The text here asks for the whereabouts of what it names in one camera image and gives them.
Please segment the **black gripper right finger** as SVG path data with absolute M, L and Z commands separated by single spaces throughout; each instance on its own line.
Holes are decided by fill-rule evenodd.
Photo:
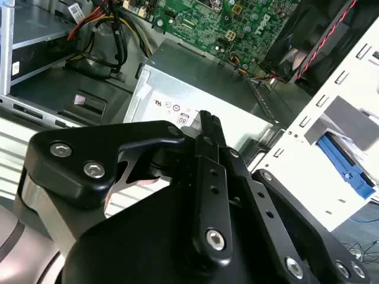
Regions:
M 243 210 L 243 251 L 258 262 L 248 244 L 252 233 L 264 250 L 259 283 L 370 283 L 363 265 L 270 172 L 248 172 L 240 154 L 226 146 L 220 120 L 211 120 L 230 189 Z

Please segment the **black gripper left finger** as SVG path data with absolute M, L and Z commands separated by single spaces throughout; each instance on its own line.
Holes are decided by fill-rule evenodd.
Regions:
M 210 266 L 232 258 L 225 145 L 220 120 L 200 111 L 200 132 L 191 137 L 173 123 L 132 122 L 40 132 L 28 145 L 19 193 L 36 186 L 71 208 L 101 208 L 117 186 L 161 176 L 171 183 L 138 208 L 158 223 L 177 217 L 187 223 L 187 250 Z

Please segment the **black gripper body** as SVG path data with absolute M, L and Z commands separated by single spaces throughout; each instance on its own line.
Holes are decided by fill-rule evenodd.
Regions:
M 165 189 L 88 230 L 72 247 L 63 283 L 281 283 L 256 228 L 230 204 L 232 261 L 210 267 L 191 242 L 193 195 Z

